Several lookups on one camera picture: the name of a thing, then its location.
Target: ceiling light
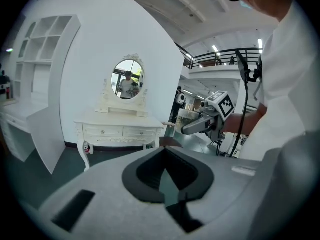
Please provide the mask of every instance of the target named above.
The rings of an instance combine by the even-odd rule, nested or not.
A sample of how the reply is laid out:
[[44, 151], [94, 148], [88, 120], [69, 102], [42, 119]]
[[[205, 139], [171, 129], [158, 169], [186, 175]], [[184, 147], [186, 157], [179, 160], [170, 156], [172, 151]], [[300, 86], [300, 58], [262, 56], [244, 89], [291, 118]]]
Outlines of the ceiling light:
[[183, 90], [185, 93], [187, 93], [187, 94], [191, 94], [191, 95], [193, 95], [193, 93], [191, 93], [191, 92], [189, 92], [189, 91], [187, 91], [187, 90]]
[[217, 47], [215, 45], [212, 46], [212, 48], [214, 49], [214, 51], [217, 53], [219, 52], [219, 50], [217, 49]]
[[190, 54], [186, 54], [186, 56], [188, 57], [188, 58], [190, 58], [191, 60], [193, 60], [194, 58], [192, 58], [192, 56], [190, 55]]
[[259, 44], [259, 48], [262, 49], [263, 46], [262, 46], [262, 39], [258, 39], [258, 44]]
[[260, 48], [260, 49], [263, 49], [262, 39], [258, 39], [258, 44], [259, 44], [259, 48]]
[[217, 49], [217, 47], [216, 47], [215, 45], [213, 45], [212, 48], [213, 48], [214, 51], [217, 53], [216, 55], [221, 56], [219, 50]]

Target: railing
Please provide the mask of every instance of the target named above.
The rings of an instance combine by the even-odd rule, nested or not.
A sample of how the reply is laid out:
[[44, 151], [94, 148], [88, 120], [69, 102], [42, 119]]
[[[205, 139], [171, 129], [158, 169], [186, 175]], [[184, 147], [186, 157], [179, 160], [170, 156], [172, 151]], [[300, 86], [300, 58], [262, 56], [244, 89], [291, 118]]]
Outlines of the railing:
[[183, 47], [181, 47], [179, 44], [175, 43], [176, 46], [178, 46], [178, 48], [180, 49], [180, 52], [182, 53], [182, 55], [184, 56], [184, 62], [183, 65], [185, 67], [187, 67], [189, 70], [192, 68], [192, 56], [188, 53], [188, 51], [186, 51]]
[[239, 51], [249, 65], [255, 65], [260, 57], [260, 48], [239, 48], [221, 50], [193, 57], [183, 47], [176, 44], [184, 56], [183, 65], [187, 68], [205, 68], [212, 66], [237, 65], [236, 51]]

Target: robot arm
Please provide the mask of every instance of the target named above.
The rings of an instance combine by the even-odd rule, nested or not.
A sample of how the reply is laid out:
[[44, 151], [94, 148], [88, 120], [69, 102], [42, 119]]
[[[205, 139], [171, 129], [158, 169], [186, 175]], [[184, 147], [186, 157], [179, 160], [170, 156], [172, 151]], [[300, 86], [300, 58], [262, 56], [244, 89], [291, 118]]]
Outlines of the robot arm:
[[221, 130], [235, 107], [226, 91], [217, 91], [201, 102], [199, 118], [184, 127], [185, 135], [205, 133], [213, 142], [223, 139]]

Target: white shelf unit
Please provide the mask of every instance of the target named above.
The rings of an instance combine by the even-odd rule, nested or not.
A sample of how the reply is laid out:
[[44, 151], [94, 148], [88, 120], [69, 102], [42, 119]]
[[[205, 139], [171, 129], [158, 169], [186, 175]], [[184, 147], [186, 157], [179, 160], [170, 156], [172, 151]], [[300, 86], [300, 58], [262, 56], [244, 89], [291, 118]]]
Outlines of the white shelf unit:
[[42, 18], [35, 26], [34, 31], [31, 34], [31, 38], [41, 38], [48, 36], [49, 31], [53, 27], [54, 23], [58, 19], [57, 16]]
[[29, 42], [29, 40], [24, 40], [23, 41], [21, 49], [20, 49], [20, 52], [19, 52], [19, 58], [23, 58], [24, 57], [28, 42]]
[[17, 103], [4, 104], [0, 113], [12, 154], [25, 161], [36, 148], [50, 173], [66, 148], [60, 86], [65, 60], [80, 26], [76, 15], [42, 18], [30, 25], [13, 62]]
[[28, 42], [28, 46], [25, 51], [25, 60], [37, 61], [39, 59], [40, 52], [44, 46], [46, 37], [32, 38]]
[[71, 18], [72, 18], [71, 16], [59, 17], [56, 20], [55, 24], [53, 25], [49, 35], [50, 36], [60, 36], [63, 33], [66, 26], [68, 25]]
[[45, 40], [44, 47], [42, 49], [42, 53], [40, 55], [41, 60], [51, 60], [54, 52], [56, 50], [57, 44], [59, 42], [59, 36], [50, 36]]
[[23, 63], [17, 63], [16, 64], [15, 81], [21, 81], [23, 67], [24, 67]]

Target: white desk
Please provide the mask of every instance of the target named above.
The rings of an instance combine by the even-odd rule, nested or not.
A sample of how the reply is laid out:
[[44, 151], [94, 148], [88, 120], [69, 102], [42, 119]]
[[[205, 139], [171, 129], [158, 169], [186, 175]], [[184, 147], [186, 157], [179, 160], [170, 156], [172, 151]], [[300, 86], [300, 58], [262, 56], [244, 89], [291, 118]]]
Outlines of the white desk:
[[133, 141], [143, 144], [154, 143], [160, 145], [160, 133], [164, 125], [152, 116], [140, 117], [134, 114], [109, 112], [96, 112], [88, 108], [84, 114], [75, 120], [78, 137], [78, 151], [84, 160], [85, 169], [90, 168], [88, 157], [84, 151], [84, 143], [88, 142], [90, 154], [94, 152], [94, 145], [108, 147], [110, 142], [130, 143]]

